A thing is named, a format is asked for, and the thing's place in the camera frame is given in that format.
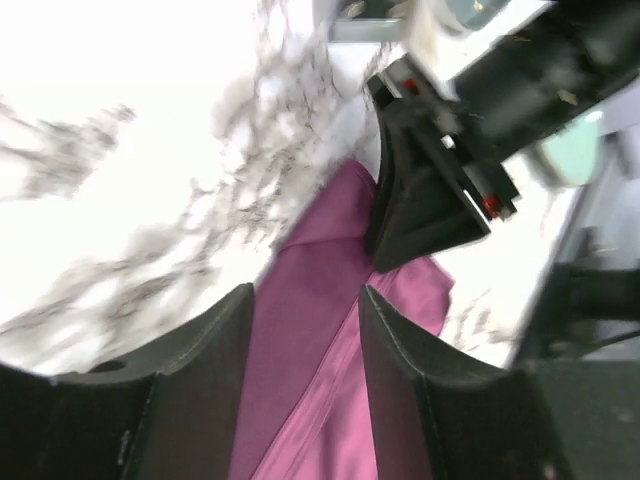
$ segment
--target pink fabric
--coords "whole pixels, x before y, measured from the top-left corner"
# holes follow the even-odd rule
[[[360,286],[439,333],[451,279],[428,258],[373,272],[364,233],[375,184],[347,161],[257,292],[230,480],[377,477],[359,341]]]

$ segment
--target white countertop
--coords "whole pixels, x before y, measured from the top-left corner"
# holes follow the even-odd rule
[[[376,174],[362,86],[401,54],[328,45],[310,0],[98,5],[14,2],[0,31],[15,45],[0,51],[0,361],[44,374],[86,371],[259,279],[342,159]],[[436,71],[500,18],[464,42],[434,35]],[[438,255],[457,282],[445,338],[482,358],[476,344],[516,329],[570,196],[510,169],[517,217]]]

